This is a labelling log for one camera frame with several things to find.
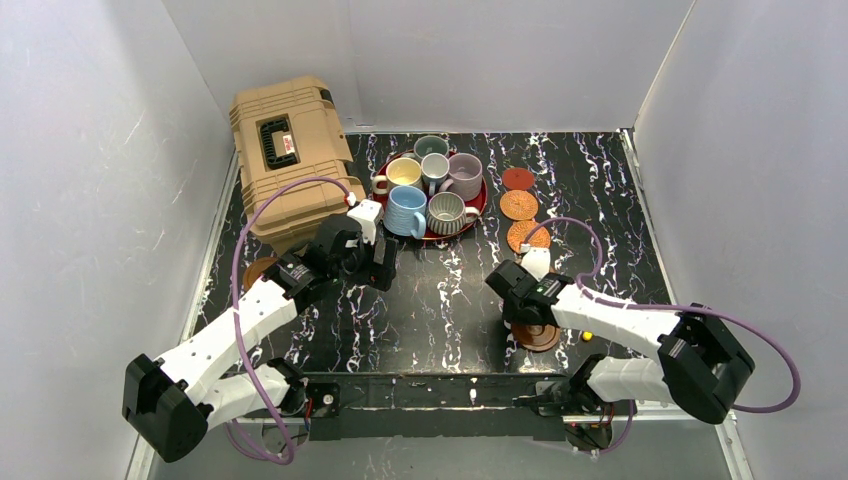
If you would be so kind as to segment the brown wooden coaster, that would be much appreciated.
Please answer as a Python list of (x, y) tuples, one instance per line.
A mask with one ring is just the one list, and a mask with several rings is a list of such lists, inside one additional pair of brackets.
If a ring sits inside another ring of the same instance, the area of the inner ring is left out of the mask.
[(560, 341), (561, 329), (552, 325), (525, 325), (513, 323), (511, 334), (516, 344), (531, 352), (546, 352)]

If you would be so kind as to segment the woven rattan coaster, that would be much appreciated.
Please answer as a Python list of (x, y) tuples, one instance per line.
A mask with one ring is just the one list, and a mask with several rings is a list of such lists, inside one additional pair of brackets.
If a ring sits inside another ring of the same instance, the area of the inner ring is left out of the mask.
[(515, 252), (521, 252), (521, 246), (549, 248), (551, 235), (546, 227), (537, 228), (534, 220), (514, 221), (507, 231), (507, 244)]
[(499, 201), (501, 212), (514, 221), (533, 220), (538, 213), (536, 198), (527, 191), (510, 190)]

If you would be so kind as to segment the red round coaster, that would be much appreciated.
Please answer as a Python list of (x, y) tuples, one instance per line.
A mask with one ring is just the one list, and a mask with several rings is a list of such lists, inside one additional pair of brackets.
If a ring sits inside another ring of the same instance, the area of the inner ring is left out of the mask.
[(506, 169), (501, 175), (501, 180), (503, 186), (508, 190), (526, 191), (535, 184), (533, 173), (526, 168), (519, 167)]

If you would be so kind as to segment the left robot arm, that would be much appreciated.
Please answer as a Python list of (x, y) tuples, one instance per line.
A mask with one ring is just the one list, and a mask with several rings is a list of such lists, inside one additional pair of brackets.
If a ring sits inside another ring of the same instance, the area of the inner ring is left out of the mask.
[(398, 244), (379, 238), (382, 217), (370, 200), (330, 215), (302, 253), (275, 259), (235, 307), (157, 358), (128, 364), (122, 415), (162, 460), (184, 458), (209, 430), (262, 408), (306, 414), (313, 401), (304, 374), (282, 358), (254, 367), (248, 351), (342, 280), (388, 290)]

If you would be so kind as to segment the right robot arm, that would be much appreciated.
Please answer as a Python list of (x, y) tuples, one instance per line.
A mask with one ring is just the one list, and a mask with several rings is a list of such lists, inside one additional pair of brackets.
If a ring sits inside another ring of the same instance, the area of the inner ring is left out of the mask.
[(548, 273), (537, 279), (512, 260), (486, 284), (512, 324), (588, 331), (636, 352), (630, 359), (596, 354), (572, 375), (566, 398), (587, 407), (619, 401), (674, 404), (719, 424), (755, 370), (753, 358), (712, 311), (625, 302)]

